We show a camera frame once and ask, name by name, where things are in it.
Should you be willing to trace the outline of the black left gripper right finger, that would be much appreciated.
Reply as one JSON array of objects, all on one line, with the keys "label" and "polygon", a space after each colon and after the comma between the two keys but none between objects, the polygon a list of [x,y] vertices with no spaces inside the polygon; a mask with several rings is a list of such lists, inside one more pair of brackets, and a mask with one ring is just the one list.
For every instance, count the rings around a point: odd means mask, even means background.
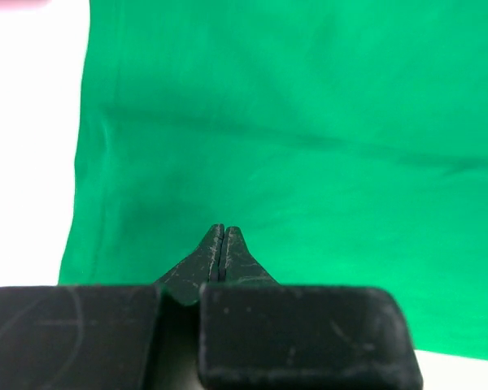
[{"label": "black left gripper right finger", "polygon": [[220,254],[220,282],[278,284],[251,255],[239,227],[228,227],[224,232]]}]

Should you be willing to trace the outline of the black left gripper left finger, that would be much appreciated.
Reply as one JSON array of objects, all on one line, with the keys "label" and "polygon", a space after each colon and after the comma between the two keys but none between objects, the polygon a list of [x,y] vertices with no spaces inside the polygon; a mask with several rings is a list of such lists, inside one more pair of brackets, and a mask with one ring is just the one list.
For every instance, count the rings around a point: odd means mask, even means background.
[{"label": "black left gripper left finger", "polygon": [[212,225],[194,251],[180,260],[155,283],[181,305],[194,305],[201,287],[219,279],[224,225]]}]

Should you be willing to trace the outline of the green t shirt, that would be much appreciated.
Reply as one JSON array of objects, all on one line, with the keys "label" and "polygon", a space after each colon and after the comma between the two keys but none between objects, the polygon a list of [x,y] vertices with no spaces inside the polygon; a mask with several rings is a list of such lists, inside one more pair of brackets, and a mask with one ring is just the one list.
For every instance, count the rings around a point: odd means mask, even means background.
[{"label": "green t shirt", "polygon": [[240,227],[285,284],[390,291],[488,359],[488,1],[92,1],[63,284]]}]

